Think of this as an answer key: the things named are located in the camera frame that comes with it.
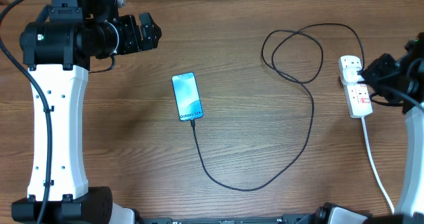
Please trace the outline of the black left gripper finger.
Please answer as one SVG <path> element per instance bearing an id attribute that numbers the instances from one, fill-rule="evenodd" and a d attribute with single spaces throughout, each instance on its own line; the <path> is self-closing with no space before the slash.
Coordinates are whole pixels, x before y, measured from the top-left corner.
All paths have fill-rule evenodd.
<path id="1" fill-rule="evenodd" d="M 142 51 L 152 50 L 158 47 L 159 30 L 157 28 L 142 29 Z"/>
<path id="2" fill-rule="evenodd" d="M 159 40 L 162 37 L 162 30 L 154 22 L 150 13 L 141 13 L 138 17 L 141 22 L 140 29 L 143 38 Z"/>

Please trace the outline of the Samsung Galaxy smartphone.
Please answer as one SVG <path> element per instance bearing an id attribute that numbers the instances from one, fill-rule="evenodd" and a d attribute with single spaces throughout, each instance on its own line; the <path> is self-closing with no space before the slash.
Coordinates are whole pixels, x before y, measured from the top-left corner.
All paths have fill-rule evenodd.
<path id="1" fill-rule="evenodd" d="M 172 77 L 172 85 L 180 121 L 190 121 L 203 116 L 195 74 L 189 72 Z"/>

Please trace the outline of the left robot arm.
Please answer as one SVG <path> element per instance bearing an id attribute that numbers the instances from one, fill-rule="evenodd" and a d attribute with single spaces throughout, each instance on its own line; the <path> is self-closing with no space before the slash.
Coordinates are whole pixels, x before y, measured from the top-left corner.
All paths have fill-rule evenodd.
<path id="1" fill-rule="evenodd" d="M 91 58 L 155 49 L 162 35 L 149 13 L 120 15 L 126 0 L 52 0 L 20 36 L 34 102 L 34 159 L 27 195 L 13 202 L 19 223 L 141 223 L 110 188 L 91 187 L 83 163 L 82 115 Z"/>

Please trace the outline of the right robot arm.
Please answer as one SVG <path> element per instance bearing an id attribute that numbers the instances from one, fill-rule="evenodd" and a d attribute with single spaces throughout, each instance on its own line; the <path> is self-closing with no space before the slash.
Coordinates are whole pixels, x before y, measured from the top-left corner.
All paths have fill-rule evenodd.
<path id="1" fill-rule="evenodd" d="M 398 60 L 383 54 L 361 73 L 376 95 L 402 106 L 407 131 L 403 188 L 394 214 L 370 217 L 365 223 L 423 222 L 423 33 L 405 49 Z"/>

